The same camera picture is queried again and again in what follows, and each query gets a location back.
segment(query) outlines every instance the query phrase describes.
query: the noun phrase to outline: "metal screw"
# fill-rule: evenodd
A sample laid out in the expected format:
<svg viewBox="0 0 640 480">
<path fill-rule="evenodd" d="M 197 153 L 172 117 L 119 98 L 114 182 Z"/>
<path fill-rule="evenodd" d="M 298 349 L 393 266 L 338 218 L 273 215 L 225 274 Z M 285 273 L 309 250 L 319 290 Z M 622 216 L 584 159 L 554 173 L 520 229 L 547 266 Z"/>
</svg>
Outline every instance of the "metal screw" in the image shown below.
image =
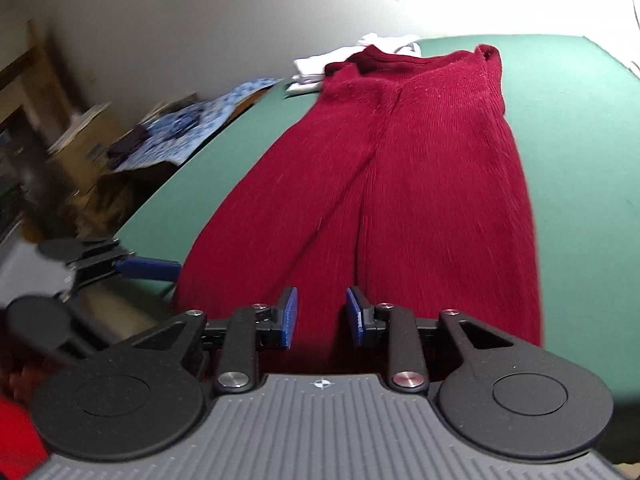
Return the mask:
<svg viewBox="0 0 640 480">
<path fill-rule="evenodd" d="M 242 388 L 249 384 L 249 376 L 242 372 L 225 372 L 219 375 L 218 382 L 225 388 Z"/>
<path fill-rule="evenodd" d="M 418 372 L 398 372 L 391 380 L 402 388 L 417 388 L 424 384 L 424 377 Z"/>
</svg>

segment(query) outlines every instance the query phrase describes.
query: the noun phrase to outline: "green table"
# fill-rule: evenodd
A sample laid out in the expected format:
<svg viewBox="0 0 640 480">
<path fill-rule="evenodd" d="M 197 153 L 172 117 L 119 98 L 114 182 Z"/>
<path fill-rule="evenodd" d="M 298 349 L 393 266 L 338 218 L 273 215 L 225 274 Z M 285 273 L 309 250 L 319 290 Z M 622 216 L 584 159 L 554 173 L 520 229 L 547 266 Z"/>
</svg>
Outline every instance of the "green table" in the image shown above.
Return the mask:
<svg viewBox="0 0 640 480">
<path fill-rule="evenodd" d="M 507 120 L 538 232 L 545 347 L 581 364 L 619 403 L 640 399 L 640 80 L 584 38 L 469 36 L 420 42 L 424 56 L 500 49 Z M 176 173 L 119 237 L 184 260 L 198 232 L 315 95 L 276 86 Z"/>
</svg>

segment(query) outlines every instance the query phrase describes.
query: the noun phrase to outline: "red pants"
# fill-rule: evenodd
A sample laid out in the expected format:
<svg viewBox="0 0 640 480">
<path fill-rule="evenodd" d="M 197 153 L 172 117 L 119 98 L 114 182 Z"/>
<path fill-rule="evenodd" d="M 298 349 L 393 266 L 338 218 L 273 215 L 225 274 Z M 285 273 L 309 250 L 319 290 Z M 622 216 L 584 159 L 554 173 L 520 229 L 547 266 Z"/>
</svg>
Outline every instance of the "red pants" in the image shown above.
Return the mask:
<svg viewBox="0 0 640 480">
<path fill-rule="evenodd" d="M 317 103 L 198 236 L 177 308 L 226 317 L 296 286 L 293 346 L 261 358 L 270 371 L 366 367 L 342 314 L 351 285 L 417 317 L 457 308 L 539 343 L 532 217 L 501 70 L 486 45 L 430 59 L 370 46 L 328 65 Z"/>
</svg>

